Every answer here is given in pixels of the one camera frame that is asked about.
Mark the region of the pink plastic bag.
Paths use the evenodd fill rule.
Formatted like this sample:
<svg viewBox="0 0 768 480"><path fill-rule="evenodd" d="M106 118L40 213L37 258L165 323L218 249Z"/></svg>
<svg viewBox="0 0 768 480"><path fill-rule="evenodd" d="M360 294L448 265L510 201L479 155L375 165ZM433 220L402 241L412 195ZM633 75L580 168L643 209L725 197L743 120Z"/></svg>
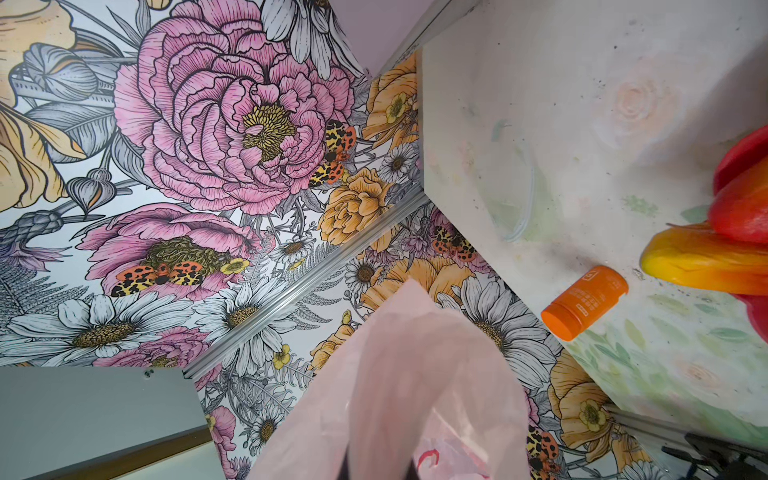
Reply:
<svg viewBox="0 0 768 480"><path fill-rule="evenodd" d="M413 280L327 360L254 479L526 479L527 396L496 345Z"/></svg>

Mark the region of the red yellow peach toy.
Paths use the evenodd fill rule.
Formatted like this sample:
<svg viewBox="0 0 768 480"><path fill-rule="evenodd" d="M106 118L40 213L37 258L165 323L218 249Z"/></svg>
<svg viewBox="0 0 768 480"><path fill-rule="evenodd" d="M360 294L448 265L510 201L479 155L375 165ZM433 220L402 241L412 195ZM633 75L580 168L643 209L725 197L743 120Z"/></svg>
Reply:
<svg viewBox="0 0 768 480"><path fill-rule="evenodd" d="M767 243L767 159L728 183L708 213L713 229L731 240Z"/></svg>

